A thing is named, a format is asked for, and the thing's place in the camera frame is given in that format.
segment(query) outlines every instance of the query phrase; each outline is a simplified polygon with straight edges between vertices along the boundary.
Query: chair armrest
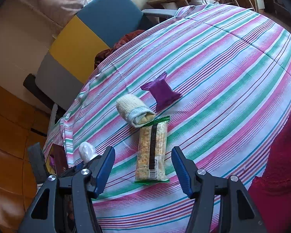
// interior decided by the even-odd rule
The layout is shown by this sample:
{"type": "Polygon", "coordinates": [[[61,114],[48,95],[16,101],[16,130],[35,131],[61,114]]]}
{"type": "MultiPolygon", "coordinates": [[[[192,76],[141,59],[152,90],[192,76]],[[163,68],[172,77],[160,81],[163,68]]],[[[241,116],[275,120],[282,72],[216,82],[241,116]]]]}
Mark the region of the chair armrest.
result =
{"type": "Polygon", "coordinates": [[[146,16],[154,16],[161,18],[172,18],[176,14],[176,10],[160,10],[160,9],[149,9],[143,10],[142,13],[146,16]]]}

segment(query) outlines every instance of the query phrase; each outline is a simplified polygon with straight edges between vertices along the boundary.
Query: yellow cushion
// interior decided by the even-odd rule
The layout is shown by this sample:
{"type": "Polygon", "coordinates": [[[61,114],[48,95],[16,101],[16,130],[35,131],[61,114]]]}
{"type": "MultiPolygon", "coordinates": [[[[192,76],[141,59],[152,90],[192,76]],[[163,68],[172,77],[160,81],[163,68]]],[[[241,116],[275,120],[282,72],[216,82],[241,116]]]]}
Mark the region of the yellow cushion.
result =
{"type": "Polygon", "coordinates": [[[108,48],[74,16],[52,44],[50,54],[80,82],[85,83],[94,70],[96,55],[108,48]]]}

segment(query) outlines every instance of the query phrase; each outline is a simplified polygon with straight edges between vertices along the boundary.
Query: striped tablecloth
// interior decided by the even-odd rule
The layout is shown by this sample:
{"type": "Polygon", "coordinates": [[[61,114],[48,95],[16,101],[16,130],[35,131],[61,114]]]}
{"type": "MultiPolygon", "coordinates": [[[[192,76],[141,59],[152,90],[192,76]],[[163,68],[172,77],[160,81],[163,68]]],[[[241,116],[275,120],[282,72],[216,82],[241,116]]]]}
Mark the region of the striped tablecloth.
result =
{"type": "MultiPolygon", "coordinates": [[[[69,166],[88,141],[116,159],[94,208],[104,232],[184,232],[193,200],[183,194],[171,149],[212,175],[236,174],[246,188],[262,175],[269,147],[291,109],[291,34],[240,7],[215,4],[180,8],[176,16],[139,35],[98,67],[44,146],[64,145],[69,166]],[[165,168],[170,183],[134,183],[138,129],[117,113],[115,101],[131,93],[153,110],[140,86],[166,71],[182,97],[157,114],[171,116],[165,168]]],[[[218,222],[215,198],[212,228],[218,222]]]]}

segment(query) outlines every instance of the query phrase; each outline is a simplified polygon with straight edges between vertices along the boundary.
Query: brown cloth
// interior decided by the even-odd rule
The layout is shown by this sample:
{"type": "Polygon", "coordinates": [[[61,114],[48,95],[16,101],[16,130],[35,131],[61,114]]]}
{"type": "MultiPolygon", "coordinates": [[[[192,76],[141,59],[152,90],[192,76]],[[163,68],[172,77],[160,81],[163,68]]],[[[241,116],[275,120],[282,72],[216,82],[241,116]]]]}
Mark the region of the brown cloth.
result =
{"type": "Polygon", "coordinates": [[[95,57],[95,68],[97,67],[98,64],[103,62],[106,57],[108,57],[111,53],[115,52],[117,49],[119,49],[121,46],[125,45],[141,33],[143,33],[144,30],[136,30],[134,32],[125,34],[124,37],[122,37],[118,42],[116,42],[113,46],[113,48],[101,51],[98,53],[95,57]]]}

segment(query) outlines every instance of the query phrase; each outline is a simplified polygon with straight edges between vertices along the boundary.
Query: blue gripper pad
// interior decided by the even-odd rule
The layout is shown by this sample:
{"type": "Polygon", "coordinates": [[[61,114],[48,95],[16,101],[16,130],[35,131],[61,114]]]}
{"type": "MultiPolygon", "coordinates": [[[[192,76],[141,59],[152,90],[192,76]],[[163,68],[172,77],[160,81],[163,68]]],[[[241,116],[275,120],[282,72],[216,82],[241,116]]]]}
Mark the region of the blue gripper pad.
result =
{"type": "Polygon", "coordinates": [[[115,161],[115,150],[113,147],[108,146],[104,154],[99,160],[93,175],[96,175],[96,187],[94,190],[95,196],[99,196],[105,189],[110,172],[115,161]]]}
{"type": "Polygon", "coordinates": [[[194,193],[199,191],[199,186],[195,186],[195,172],[197,167],[192,160],[186,159],[180,147],[175,146],[171,150],[171,161],[178,176],[183,193],[190,199],[194,198],[194,193]]]}

